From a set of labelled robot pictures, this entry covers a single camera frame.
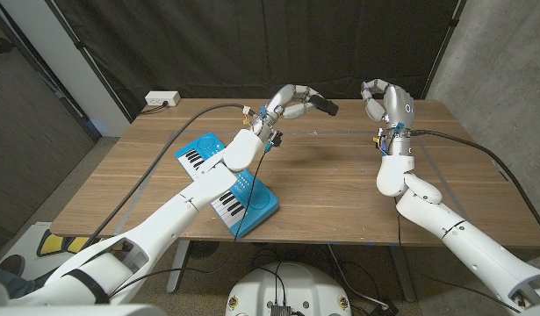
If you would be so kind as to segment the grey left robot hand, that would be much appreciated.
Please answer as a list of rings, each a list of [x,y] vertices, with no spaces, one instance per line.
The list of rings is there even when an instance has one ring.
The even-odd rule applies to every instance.
[[[253,123],[253,133],[265,142],[273,133],[279,118],[296,119],[311,109],[326,111],[328,100],[316,90],[297,84],[286,84],[265,105],[264,112]]]

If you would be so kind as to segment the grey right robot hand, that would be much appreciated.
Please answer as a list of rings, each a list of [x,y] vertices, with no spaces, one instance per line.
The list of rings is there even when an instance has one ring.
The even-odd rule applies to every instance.
[[[363,82],[361,96],[368,116],[375,122],[385,122],[378,135],[382,155],[410,155],[410,140],[414,122],[414,99],[400,86],[381,79]]]

